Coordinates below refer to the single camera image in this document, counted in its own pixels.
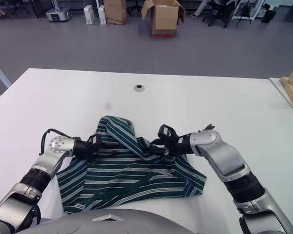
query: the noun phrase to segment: black bag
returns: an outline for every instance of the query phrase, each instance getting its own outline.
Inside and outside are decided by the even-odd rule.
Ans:
[[[276,13],[277,13],[276,11],[267,10],[263,19],[262,19],[262,22],[269,23],[274,18]]]

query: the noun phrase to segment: cardboard box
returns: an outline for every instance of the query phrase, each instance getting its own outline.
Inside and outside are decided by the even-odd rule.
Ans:
[[[125,0],[104,0],[104,10],[107,23],[122,25],[127,22]]]
[[[177,0],[146,0],[141,10],[145,19],[151,10],[151,31],[154,37],[171,37],[177,28],[178,20],[185,20],[185,9]]]

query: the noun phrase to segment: table surface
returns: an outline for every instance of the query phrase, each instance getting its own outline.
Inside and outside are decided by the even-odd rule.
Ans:
[[[137,84],[145,90],[134,91]],[[131,120],[148,140],[162,124],[183,135],[213,123],[293,223],[293,109],[267,79],[28,69],[0,97],[0,199],[38,157],[46,129],[87,139],[104,115]],[[225,186],[205,159],[188,159],[208,177],[203,195],[117,208],[157,213],[195,233],[241,234]],[[56,179],[40,207],[43,217],[63,215]]]
[[[272,82],[272,84],[275,86],[275,88],[281,93],[281,95],[285,98],[285,100],[289,103],[290,106],[293,108],[293,102],[289,98],[289,95],[283,88],[283,85],[280,82],[280,78],[269,78],[269,80]]]

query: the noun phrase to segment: open cardboard box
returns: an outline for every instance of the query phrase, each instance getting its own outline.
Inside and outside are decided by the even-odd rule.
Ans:
[[[145,19],[151,9],[151,31],[154,37],[171,37],[177,28],[178,19],[183,23],[185,9],[177,0],[146,0],[141,10]]]

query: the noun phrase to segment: striped cloth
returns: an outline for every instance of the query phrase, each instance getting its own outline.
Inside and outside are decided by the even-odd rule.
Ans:
[[[72,158],[57,174],[64,211],[71,214],[131,201],[201,194],[206,176],[193,169],[186,156],[164,158],[148,152],[150,143],[136,138],[129,120],[105,116],[97,133],[117,149],[100,149],[92,165]]]

